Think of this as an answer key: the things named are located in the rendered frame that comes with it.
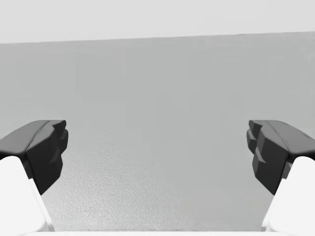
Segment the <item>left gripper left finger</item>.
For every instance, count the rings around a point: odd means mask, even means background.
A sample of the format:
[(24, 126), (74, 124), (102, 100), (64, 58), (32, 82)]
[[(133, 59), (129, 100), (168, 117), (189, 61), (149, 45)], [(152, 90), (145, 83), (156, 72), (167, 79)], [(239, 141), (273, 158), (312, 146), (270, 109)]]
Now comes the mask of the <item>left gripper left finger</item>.
[(65, 120), (32, 121), (0, 139), (0, 232), (53, 232), (42, 200), (60, 177)]

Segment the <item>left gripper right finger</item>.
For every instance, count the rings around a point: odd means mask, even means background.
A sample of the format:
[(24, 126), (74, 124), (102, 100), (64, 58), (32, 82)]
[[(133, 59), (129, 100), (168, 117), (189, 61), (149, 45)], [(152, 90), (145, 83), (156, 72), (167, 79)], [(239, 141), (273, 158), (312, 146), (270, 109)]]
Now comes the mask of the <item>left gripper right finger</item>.
[(250, 120), (256, 179), (274, 196), (263, 232), (315, 232), (315, 138), (278, 120)]

